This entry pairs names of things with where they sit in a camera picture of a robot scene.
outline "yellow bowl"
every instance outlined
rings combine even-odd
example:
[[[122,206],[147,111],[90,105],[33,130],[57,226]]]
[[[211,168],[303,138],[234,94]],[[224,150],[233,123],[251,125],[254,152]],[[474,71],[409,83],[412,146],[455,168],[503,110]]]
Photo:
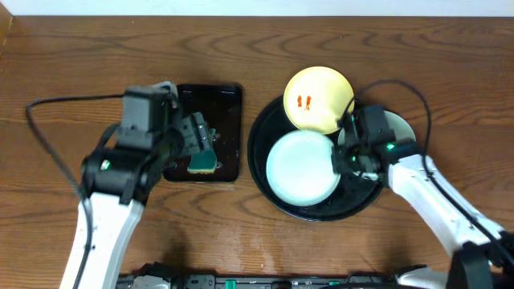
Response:
[[[289,81],[284,108],[297,128],[329,134],[337,131],[337,120],[352,97],[352,87],[341,73],[328,67],[309,67]]]

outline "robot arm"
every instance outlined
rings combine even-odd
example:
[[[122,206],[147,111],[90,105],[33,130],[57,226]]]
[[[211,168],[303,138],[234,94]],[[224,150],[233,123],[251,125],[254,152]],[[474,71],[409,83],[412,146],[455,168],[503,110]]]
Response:
[[[116,132],[116,145],[106,148]],[[82,165],[81,189],[92,211],[92,243],[78,288],[116,285],[127,244],[152,188],[175,158],[210,148],[207,125],[199,112],[183,115],[170,82],[130,87],[123,96],[120,125],[108,128]],[[86,213],[79,204],[75,241],[60,288],[73,288],[87,244]]]
[[[400,284],[484,289],[494,284],[490,263],[503,267],[505,276],[514,273],[512,236],[466,201],[415,141],[397,140],[382,106],[353,116],[343,121],[345,144],[332,152],[334,172],[376,176],[412,205],[452,257],[449,275],[421,268],[399,276]]]
[[[486,228],[496,239],[501,239],[504,231],[473,207],[437,170],[431,158],[426,157],[428,169],[433,177],[460,206]],[[432,229],[449,256],[462,250],[463,245],[472,242],[476,245],[489,243],[490,240],[477,230],[426,177],[422,156],[415,154],[403,157],[388,169],[389,187],[402,196]]]

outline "wooden table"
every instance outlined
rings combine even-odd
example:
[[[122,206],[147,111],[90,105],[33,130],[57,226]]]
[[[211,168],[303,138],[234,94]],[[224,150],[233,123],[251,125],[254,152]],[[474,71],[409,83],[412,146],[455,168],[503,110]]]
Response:
[[[389,190],[339,222],[306,222],[276,209],[251,178],[248,133],[305,67],[333,67],[355,90],[407,80],[430,102],[438,167],[479,210],[514,230],[513,27],[508,18],[16,18],[0,67],[2,288],[57,287],[75,232],[76,199],[27,129],[25,104],[168,79],[244,88],[241,173],[234,184],[159,183],[123,272],[153,261],[245,275],[392,272],[418,263],[447,270],[436,237]],[[366,97],[404,116],[423,140],[424,111],[412,95],[383,87]],[[35,114],[78,177],[120,109],[113,100]]]

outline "sponge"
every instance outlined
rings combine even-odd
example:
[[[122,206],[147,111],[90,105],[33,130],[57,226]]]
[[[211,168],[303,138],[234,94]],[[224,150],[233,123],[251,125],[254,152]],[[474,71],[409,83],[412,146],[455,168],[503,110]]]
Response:
[[[210,135],[213,136],[216,131],[212,128]],[[216,165],[218,163],[218,157],[214,149],[211,147],[201,153],[194,154],[191,156],[190,165],[187,167],[188,173],[214,173]]]

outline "black plate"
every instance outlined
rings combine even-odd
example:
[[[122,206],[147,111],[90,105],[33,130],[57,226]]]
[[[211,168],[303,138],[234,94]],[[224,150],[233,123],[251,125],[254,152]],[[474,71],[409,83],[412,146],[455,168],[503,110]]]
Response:
[[[270,188],[266,176],[267,156],[283,135],[297,128],[284,111],[283,97],[273,100],[255,120],[248,139],[248,163],[251,176],[264,195],[279,209],[310,221],[335,221],[353,216],[367,207],[381,192],[382,183],[361,179],[352,173],[341,176],[336,190],[313,206],[292,206],[280,200]],[[337,134],[328,136],[332,141]]]

